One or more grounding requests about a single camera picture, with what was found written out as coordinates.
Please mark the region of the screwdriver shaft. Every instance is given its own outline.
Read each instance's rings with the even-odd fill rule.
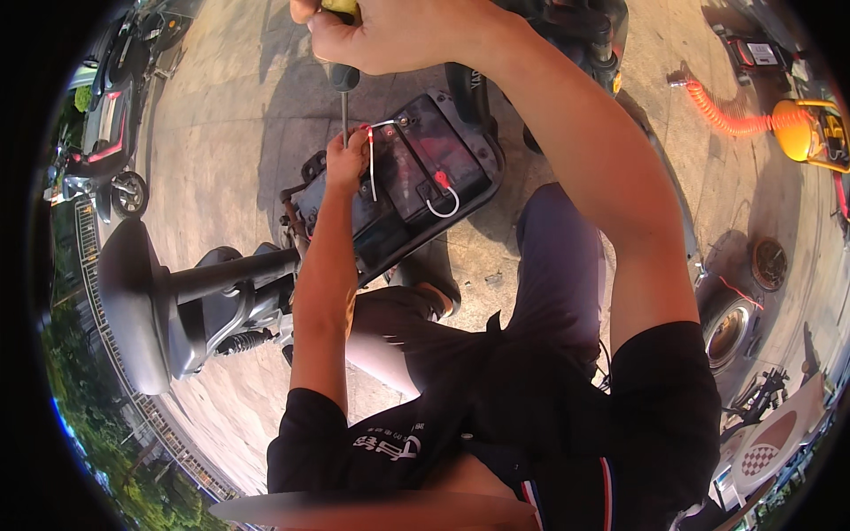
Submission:
[[[343,147],[349,148],[349,93],[343,95]]]

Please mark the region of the orange coiled hose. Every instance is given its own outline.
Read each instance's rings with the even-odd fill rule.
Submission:
[[[803,108],[779,115],[735,118],[717,108],[702,87],[702,83],[694,79],[688,79],[684,83],[684,86],[688,89],[691,99],[696,103],[697,109],[700,110],[705,118],[714,127],[733,137],[744,137],[783,127],[794,127],[804,123],[808,124],[812,121],[811,115]]]

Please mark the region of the scooter seat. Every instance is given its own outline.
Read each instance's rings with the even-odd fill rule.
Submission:
[[[149,395],[167,393],[171,381],[167,276],[141,220],[119,224],[100,253],[100,300],[124,370],[136,391]]]

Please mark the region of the green shrub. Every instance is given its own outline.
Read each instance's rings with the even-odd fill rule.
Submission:
[[[86,112],[88,110],[88,102],[92,100],[92,88],[91,87],[79,87],[74,92],[74,107],[80,112]]]

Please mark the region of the railing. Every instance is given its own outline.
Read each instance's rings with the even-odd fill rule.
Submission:
[[[168,425],[163,413],[154,400],[136,391],[127,379],[121,353],[106,322],[103,304],[100,302],[98,288],[98,258],[100,256],[100,239],[97,229],[94,205],[91,201],[79,200],[75,204],[76,243],[80,253],[82,279],[86,286],[86,295],[92,308],[94,323],[97,325],[100,339],[103,341],[107,357],[112,363],[118,380],[124,391],[130,397],[133,407],[139,412],[150,426],[162,446],[177,461],[183,470],[194,479],[214,500],[224,501],[244,495],[223,477],[214,477],[190,452],[185,441]],[[249,529],[266,529],[266,527],[246,526]]]

